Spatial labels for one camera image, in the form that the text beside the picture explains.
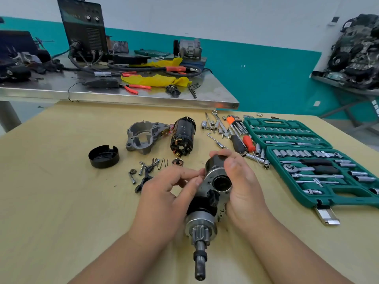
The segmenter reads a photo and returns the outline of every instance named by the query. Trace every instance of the metal clip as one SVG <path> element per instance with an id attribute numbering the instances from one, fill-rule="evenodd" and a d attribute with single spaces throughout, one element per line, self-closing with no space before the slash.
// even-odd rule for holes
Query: metal clip
<path id="1" fill-rule="evenodd" d="M 335 216 L 332 208 L 327 205 L 319 205 L 315 207 L 318 217 L 325 225 L 339 225 L 340 220 Z"/>

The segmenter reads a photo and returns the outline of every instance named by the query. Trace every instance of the person's left hand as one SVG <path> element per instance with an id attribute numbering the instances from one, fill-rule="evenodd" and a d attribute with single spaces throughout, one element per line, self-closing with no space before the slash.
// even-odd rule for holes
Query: person's left hand
<path id="1" fill-rule="evenodd" d="M 141 246 L 164 248 L 181 227 L 204 174 L 205 169 L 196 171 L 173 165 L 147 181 L 129 237 Z M 183 188 L 177 197 L 170 192 L 175 185 Z"/>

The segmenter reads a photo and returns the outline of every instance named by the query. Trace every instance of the black screwdriver handle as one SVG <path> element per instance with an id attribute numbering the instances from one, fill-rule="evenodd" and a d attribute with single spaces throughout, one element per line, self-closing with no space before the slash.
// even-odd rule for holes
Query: black screwdriver handle
<path id="1" fill-rule="evenodd" d="M 307 166 L 313 166 L 313 165 L 333 166 L 332 162 L 327 159 L 301 159 L 300 161 L 302 164 L 305 164 Z"/>
<path id="2" fill-rule="evenodd" d="M 238 136 L 232 135 L 230 136 L 230 140 L 233 143 L 234 151 L 238 152 L 242 156 L 246 154 L 246 148 L 244 144 L 239 140 Z"/>
<path id="3" fill-rule="evenodd" d="M 319 166 L 314 166 L 315 169 L 314 173 L 315 174 L 339 174 L 340 170 L 332 167 L 332 166 L 326 166 L 326 165 L 319 165 Z"/>

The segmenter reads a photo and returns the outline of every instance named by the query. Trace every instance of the green tool case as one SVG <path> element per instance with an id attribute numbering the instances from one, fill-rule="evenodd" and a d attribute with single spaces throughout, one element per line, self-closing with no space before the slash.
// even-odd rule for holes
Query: green tool case
<path id="1" fill-rule="evenodd" d="M 330 143 L 301 122 L 245 117 L 244 124 L 254 142 L 265 149 L 267 159 L 285 181 L 294 197 L 305 207 L 316 208 L 319 217 L 324 220 L 325 224 L 339 224 L 339 221 L 333 221 L 335 217 L 330 209 L 333 205 L 370 205 L 379 208 L 379 179 L 344 153 L 333 149 Z M 290 150 L 292 154 L 294 154 L 293 150 L 297 152 L 296 154 L 299 154 L 299 151 L 302 154 L 307 151 L 308 155 L 277 156 L 278 152 L 287 150 Z M 296 174 L 315 175 L 313 171 L 301 171 L 301 168 L 306 167 L 314 169 L 314 166 L 301 163 L 301 161 L 311 162 L 313 160 L 328 162 L 329 164 L 326 165 L 329 167 L 327 168 L 334 167 L 335 170 L 338 170 L 336 175 L 339 178 L 316 178 L 316 181 L 321 181 L 321 183 L 317 183 L 314 177 L 293 177 Z M 285 164 L 289 165 L 287 168 L 292 167 L 292 170 L 300 169 L 300 171 L 289 172 L 285 169 Z"/>

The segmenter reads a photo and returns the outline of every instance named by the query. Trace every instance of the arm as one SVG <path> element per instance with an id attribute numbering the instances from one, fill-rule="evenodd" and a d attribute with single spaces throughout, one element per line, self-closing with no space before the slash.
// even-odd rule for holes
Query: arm
<path id="1" fill-rule="evenodd" d="M 275 284 L 352 284 L 284 227 L 268 210 L 254 172 L 236 152 L 224 163 L 233 189 L 228 217 L 242 231 Z"/>
<path id="2" fill-rule="evenodd" d="M 182 225 L 203 174 L 204 169 L 171 166 L 149 180 L 130 230 L 69 284 L 140 283 Z M 178 197 L 170 192 L 174 185 L 183 188 Z"/>

